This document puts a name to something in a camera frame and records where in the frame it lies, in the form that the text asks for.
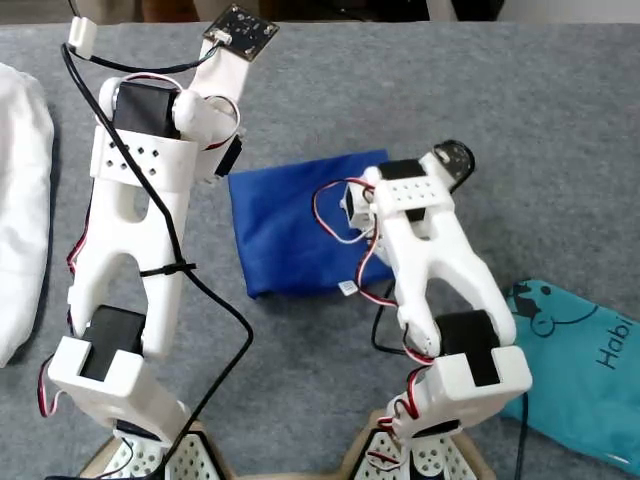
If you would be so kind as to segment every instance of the teal bag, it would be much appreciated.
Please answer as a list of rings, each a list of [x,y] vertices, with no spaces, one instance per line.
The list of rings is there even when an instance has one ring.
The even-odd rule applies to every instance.
[[[640,324],[541,280],[507,295],[533,375],[529,426],[640,475]],[[503,413],[522,418],[522,399]]]

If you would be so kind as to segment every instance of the black circuit board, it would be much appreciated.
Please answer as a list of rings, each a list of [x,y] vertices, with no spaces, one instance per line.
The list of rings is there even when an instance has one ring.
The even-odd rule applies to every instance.
[[[252,62],[280,29],[275,23],[263,20],[238,5],[232,4],[204,32],[214,40],[216,30],[231,35],[231,44],[225,48],[248,62]]]

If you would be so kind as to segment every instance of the blue cloth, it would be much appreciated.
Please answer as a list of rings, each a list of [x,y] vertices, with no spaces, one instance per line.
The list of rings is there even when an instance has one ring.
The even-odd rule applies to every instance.
[[[640,474],[640,324],[540,280],[507,302],[533,374],[529,425]],[[520,419],[521,399],[504,413]]]
[[[387,152],[377,150],[230,175],[233,227],[248,295],[311,295],[352,280],[366,244],[343,245],[329,236],[313,218],[311,196],[332,180],[359,177],[366,167],[387,161]],[[352,238],[359,231],[349,229],[340,208],[344,189],[338,185],[322,192],[318,210],[340,236]],[[390,277],[389,268],[372,258],[363,283]]]

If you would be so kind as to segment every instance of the white cloth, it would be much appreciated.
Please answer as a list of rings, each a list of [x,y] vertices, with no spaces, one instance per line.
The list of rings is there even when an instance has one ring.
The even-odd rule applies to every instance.
[[[42,290],[52,147],[42,86],[0,64],[0,367],[29,338]]]

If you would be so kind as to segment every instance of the black zip tie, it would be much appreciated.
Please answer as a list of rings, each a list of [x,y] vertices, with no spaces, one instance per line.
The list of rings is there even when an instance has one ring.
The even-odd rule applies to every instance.
[[[153,277],[154,275],[173,275],[176,272],[186,272],[187,270],[195,270],[195,268],[195,263],[176,262],[153,270],[141,271],[140,276],[144,278]]]

